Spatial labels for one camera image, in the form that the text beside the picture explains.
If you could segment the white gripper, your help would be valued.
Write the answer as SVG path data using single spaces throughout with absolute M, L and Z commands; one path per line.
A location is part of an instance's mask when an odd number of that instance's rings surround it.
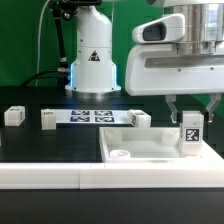
M 167 95 L 171 120 L 177 122 L 176 96 L 210 95 L 205 108 L 207 122 L 224 93 L 224 43 L 212 55 L 178 55 L 174 44 L 134 46 L 127 60 L 125 89 L 131 96 Z

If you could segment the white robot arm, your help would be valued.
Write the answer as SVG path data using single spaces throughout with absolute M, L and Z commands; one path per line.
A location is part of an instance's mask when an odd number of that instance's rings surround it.
M 208 94 L 205 119 L 224 93 L 224 0 L 146 0 L 163 15 L 132 31 L 135 46 L 127 64 L 125 87 L 131 96 Z M 112 61 L 112 22 L 91 3 L 78 3 L 77 57 L 66 90 L 85 98 L 120 91 Z

